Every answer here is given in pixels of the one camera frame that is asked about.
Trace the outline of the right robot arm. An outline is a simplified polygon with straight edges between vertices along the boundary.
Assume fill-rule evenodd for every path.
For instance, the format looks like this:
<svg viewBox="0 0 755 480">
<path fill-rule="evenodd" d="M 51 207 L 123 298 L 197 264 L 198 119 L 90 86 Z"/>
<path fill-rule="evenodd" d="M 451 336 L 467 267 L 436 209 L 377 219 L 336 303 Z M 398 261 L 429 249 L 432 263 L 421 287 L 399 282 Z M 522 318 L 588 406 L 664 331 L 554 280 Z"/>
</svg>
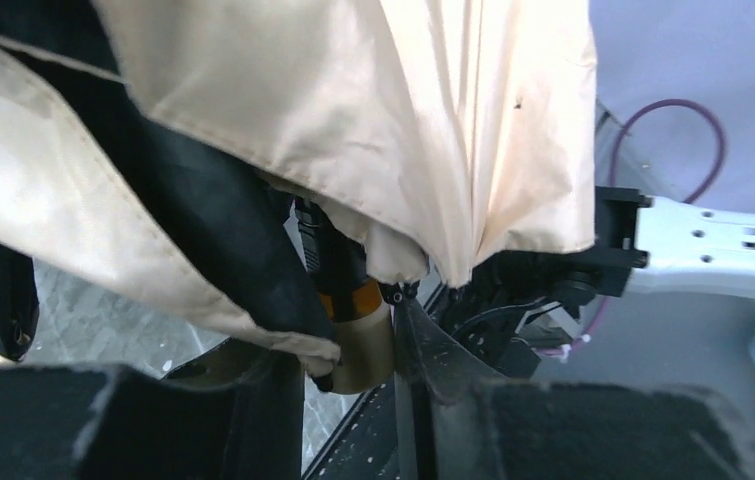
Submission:
<svg viewBox="0 0 755 480">
<path fill-rule="evenodd" d="M 570 254 L 505 251 L 450 292 L 437 323 L 489 365 L 555 310 L 578 319 L 598 297 L 704 293 L 755 299 L 755 214 L 636 189 L 595 191 L 594 244 Z"/>
</svg>

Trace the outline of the beige umbrella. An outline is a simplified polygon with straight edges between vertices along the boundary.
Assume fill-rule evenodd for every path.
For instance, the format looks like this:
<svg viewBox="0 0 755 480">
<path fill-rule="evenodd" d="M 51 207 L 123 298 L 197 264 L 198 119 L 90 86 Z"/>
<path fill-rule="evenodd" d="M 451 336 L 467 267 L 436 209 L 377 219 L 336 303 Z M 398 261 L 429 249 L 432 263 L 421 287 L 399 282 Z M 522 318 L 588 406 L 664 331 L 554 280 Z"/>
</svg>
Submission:
<svg viewBox="0 0 755 480">
<path fill-rule="evenodd" d="M 584 251 L 596 67 L 585 1 L 0 1 L 0 364 L 41 261 L 331 375 L 270 187 L 384 284 Z"/>
</svg>

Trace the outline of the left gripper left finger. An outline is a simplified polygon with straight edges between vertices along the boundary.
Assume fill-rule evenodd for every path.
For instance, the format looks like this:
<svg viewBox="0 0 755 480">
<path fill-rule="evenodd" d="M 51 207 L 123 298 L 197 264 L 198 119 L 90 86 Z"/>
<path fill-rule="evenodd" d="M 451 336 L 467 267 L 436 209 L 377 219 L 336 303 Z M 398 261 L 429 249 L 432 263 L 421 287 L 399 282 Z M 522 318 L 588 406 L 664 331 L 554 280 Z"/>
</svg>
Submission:
<svg viewBox="0 0 755 480">
<path fill-rule="evenodd" d="M 295 479 L 303 379 L 214 388 L 123 366 L 0 368 L 0 479 Z"/>
</svg>

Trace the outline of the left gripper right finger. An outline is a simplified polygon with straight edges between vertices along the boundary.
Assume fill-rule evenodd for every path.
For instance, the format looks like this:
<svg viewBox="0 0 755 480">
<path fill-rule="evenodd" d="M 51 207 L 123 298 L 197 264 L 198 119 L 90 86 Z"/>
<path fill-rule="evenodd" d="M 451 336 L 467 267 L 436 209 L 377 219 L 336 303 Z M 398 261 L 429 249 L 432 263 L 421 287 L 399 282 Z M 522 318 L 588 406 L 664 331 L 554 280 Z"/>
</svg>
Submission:
<svg viewBox="0 0 755 480">
<path fill-rule="evenodd" d="M 755 479 L 755 438 L 714 391 L 508 378 L 419 303 L 394 321 L 404 479 Z"/>
</svg>

